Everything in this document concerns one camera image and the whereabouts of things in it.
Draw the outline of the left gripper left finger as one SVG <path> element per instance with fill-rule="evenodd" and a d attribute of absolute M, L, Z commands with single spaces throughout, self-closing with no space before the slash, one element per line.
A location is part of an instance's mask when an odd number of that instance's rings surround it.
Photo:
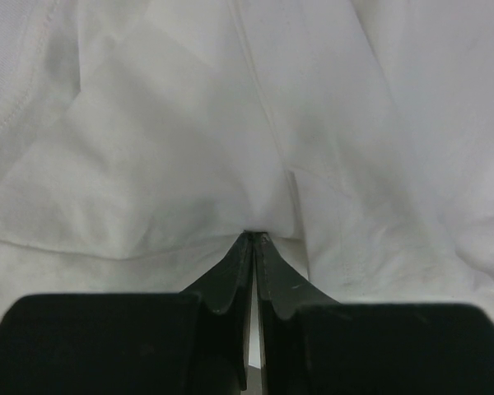
<path fill-rule="evenodd" d="M 178 293 L 44 294 L 0 322 L 0 394 L 238 394 L 253 236 Z"/>

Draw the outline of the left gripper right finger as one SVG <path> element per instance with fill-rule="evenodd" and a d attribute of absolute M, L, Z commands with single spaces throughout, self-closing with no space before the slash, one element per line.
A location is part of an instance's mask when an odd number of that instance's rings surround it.
<path fill-rule="evenodd" d="M 254 237 L 266 394 L 494 394 L 494 323 L 469 304 L 342 304 Z"/>

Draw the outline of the white t shirt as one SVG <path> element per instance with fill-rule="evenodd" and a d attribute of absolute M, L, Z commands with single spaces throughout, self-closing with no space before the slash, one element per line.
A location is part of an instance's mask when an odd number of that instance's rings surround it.
<path fill-rule="evenodd" d="M 336 300 L 494 320 L 494 1 L 0 1 L 0 320 L 245 230 Z"/>

